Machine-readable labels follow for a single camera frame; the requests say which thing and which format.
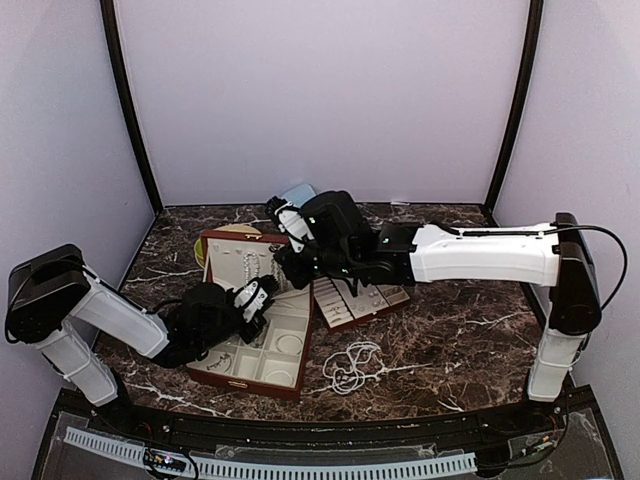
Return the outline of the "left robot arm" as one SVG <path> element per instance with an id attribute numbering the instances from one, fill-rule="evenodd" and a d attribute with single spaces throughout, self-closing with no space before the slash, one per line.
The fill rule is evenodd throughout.
<path id="1" fill-rule="evenodd" d="M 5 337 L 32 345 L 75 385 L 120 436 L 141 427 L 121 376 L 106 366 L 74 327 L 89 324 L 152 363 L 174 369 L 206 358 L 234 335 L 252 342 L 279 288 L 272 275 L 238 289 L 199 283 L 179 298 L 145 309 L 123 297 L 65 244 L 14 267 L 8 277 Z"/>

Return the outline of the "white bangle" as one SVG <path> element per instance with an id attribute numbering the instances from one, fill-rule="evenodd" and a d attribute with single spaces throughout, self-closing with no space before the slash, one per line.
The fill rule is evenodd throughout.
<path id="1" fill-rule="evenodd" d="M 273 370 L 265 375 L 265 380 L 268 383 L 278 385 L 291 385 L 294 382 L 293 376 L 285 370 Z"/>

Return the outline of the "large red jewelry box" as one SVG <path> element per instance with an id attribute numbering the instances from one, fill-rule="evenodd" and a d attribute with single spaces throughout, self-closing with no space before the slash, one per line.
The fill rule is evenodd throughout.
<path id="1" fill-rule="evenodd" d="M 313 289 L 299 290 L 286 279 L 274 254 L 289 245 L 283 235 L 225 229 L 201 234 L 204 280 L 225 289 L 247 286 L 271 275 L 277 290 L 271 305 L 255 313 L 239 333 L 212 347 L 208 355 L 187 365 L 198 383 L 266 395 L 300 399 L 309 353 L 314 311 Z"/>

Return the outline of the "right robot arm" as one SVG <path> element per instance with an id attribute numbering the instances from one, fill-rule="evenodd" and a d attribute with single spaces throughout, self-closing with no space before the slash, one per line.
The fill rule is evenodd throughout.
<path id="1" fill-rule="evenodd" d="M 274 258 L 301 289 L 324 276 L 360 286 L 413 286 L 445 280 L 511 281 L 546 287 L 551 310 L 530 369 L 527 398 L 510 413 L 521 434 L 549 416 L 564 379 L 609 305 L 584 239 L 588 226 L 560 212 L 551 223 L 452 227 L 388 223 L 373 228 L 346 191 L 326 191 L 296 205 L 273 197 L 265 212 L 290 244 Z"/>

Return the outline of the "small red jewelry tray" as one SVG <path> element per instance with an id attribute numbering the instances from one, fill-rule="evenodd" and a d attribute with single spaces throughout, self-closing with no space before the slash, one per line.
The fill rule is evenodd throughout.
<path id="1" fill-rule="evenodd" d="M 401 286 L 358 284 L 356 296 L 342 280 L 322 277 L 313 284 L 314 298 L 330 333 L 381 318 L 410 303 Z"/>

